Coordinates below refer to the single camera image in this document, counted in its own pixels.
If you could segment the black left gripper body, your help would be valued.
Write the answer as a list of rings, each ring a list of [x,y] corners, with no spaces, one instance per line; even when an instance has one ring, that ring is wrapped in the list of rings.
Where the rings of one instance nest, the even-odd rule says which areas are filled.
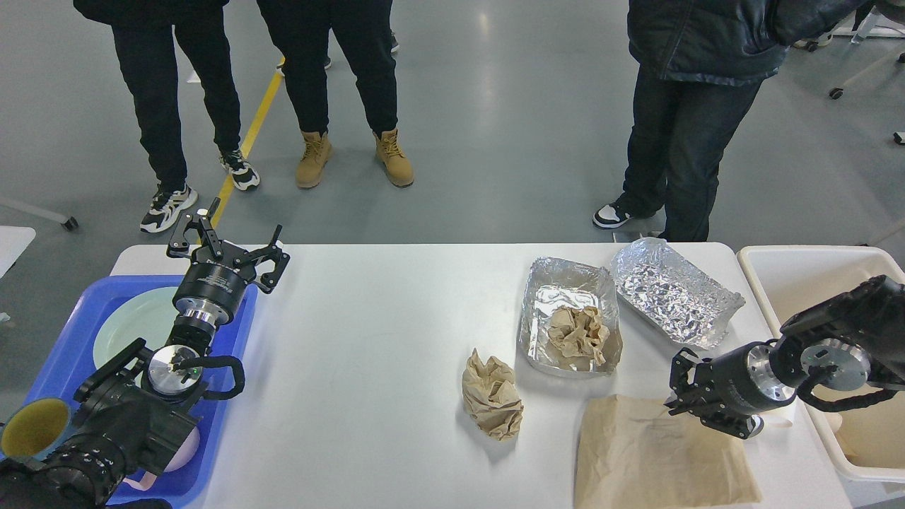
[[[173,297],[178,315],[212,327],[232,322],[247,286],[257,279],[259,262],[247,258],[240,247],[223,248],[220,258],[212,247],[198,247],[189,260],[190,267]]]

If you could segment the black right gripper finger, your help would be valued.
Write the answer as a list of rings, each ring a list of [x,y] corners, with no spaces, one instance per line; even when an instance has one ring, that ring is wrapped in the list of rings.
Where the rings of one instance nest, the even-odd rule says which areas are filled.
[[[765,425],[760,416],[740,414],[721,403],[692,404],[672,399],[665,402],[665,406],[670,409],[670,415],[690,413],[702,425],[743,440],[759,435]]]
[[[711,358],[701,358],[690,348],[683,347],[670,365],[672,411],[698,411],[711,405]]]

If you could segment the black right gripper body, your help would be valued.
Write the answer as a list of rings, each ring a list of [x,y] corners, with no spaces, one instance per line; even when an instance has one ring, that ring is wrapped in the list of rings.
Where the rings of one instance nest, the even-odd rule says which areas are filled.
[[[734,411],[749,416],[781,408],[795,389],[783,383],[772,365],[775,344],[749,344],[711,360],[711,393]]]

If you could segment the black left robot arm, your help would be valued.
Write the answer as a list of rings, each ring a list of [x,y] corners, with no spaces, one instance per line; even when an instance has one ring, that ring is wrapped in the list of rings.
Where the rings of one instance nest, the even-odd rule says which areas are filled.
[[[22,408],[2,431],[4,508],[103,508],[122,482],[164,474],[190,438],[200,400],[227,400],[245,389],[235,356],[213,356],[216,333],[235,319],[248,286],[271,293],[290,262],[276,226],[268,245],[246,250],[220,239],[208,209],[185,213],[167,247],[187,258],[175,290],[177,311],[156,350],[133,339],[74,393],[78,409],[54,399]]]

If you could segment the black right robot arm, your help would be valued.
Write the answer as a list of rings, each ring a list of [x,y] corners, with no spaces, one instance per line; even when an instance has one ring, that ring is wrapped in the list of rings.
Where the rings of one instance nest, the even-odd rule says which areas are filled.
[[[717,358],[688,348],[670,368],[669,413],[689,413],[737,438],[754,437],[761,415],[796,399],[821,411],[862,409],[903,390],[904,290],[877,275],[796,313],[779,339]]]

